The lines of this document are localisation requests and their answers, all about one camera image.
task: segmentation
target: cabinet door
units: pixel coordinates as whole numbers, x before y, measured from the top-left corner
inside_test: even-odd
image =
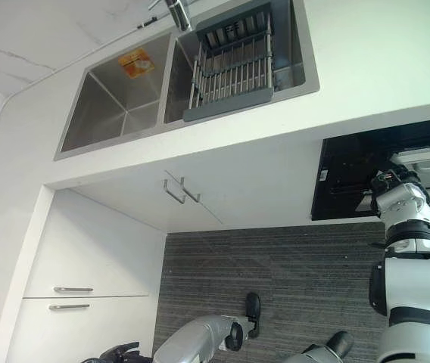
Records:
[[[118,344],[140,342],[151,356],[152,298],[23,299],[7,362],[81,362]],[[51,310],[49,306],[88,305]]]
[[[177,158],[170,172],[226,229],[307,223],[321,144],[270,138]]]
[[[162,231],[220,229],[220,222],[201,203],[187,197],[165,170],[172,161],[141,166],[125,175],[74,190]],[[180,203],[176,198],[183,198]]]
[[[59,191],[24,296],[146,296],[159,284],[164,238],[78,193]]]

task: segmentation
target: orange label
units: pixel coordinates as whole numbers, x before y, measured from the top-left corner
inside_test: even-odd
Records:
[[[130,51],[119,57],[117,61],[131,78],[139,77],[154,69],[153,62],[143,48]]]

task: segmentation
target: gray dish rack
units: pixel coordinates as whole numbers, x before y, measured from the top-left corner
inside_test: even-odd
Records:
[[[186,122],[272,99],[273,26],[270,1],[248,2],[197,25]]]

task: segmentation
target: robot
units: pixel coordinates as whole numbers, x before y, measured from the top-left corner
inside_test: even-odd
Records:
[[[385,224],[383,260],[371,271],[369,302],[388,316],[377,363],[430,362],[430,200],[415,172],[404,166],[371,181],[372,208]],[[189,322],[153,357],[154,363],[207,363],[217,349],[238,351],[259,335],[260,300],[246,298],[246,316],[209,315]],[[342,363],[353,337],[344,331],[283,363]],[[137,362],[123,359],[119,362]]]

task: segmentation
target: faucet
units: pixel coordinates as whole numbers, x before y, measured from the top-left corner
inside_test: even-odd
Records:
[[[154,0],[149,6],[148,10],[151,10],[156,6],[161,0]],[[170,9],[171,16],[175,20],[175,24],[178,29],[182,32],[185,30],[192,30],[192,25],[190,24],[190,18],[188,12],[183,6],[181,0],[164,0],[167,3],[168,9]]]

